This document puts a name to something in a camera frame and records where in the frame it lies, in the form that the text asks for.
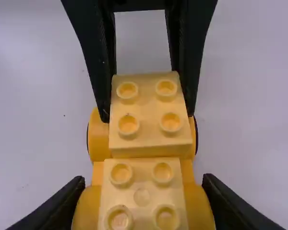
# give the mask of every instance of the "black plastic arm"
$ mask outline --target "black plastic arm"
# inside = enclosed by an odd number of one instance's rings
[[[180,74],[188,116],[193,116],[204,42],[217,0],[61,2],[81,44],[103,122],[110,119],[111,81],[116,74],[114,12],[120,11],[165,10],[172,70]]]
[[[70,230],[84,188],[84,178],[76,176],[49,200],[7,230]]]
[[[202,187],[208,196],[217,230],[284,230],[212,174],[204,174]]]

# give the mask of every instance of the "yellow toy vehicle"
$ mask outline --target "yellow toy vehicle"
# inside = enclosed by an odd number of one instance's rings
[[[97,108],[87,128],[90,186],[75,177],[10,230],[280,230],[211,174],[195,182],[194,118],[217,0],[61,0]],[[114,12],[164,9],[172,70],[116,75]]]

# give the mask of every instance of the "yellow lego brick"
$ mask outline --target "yellow lego brick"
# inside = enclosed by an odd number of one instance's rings
[[[107,159],[98,230],[187,230],[179,158]]]
[[[109,148],[113,158],[188,158],[192,135],[177,72],[113,76]]]

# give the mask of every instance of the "white surface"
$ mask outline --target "white surface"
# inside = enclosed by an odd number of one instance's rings
[[[119,73],[169,69],[162,12],[117,15],[117,33]],[[89,184],[94,106],[60,1],[0,0],[0,230],[74,176]],[[196,116],[198,181],[214,173],[288,229],[288,0],[219,2]]]

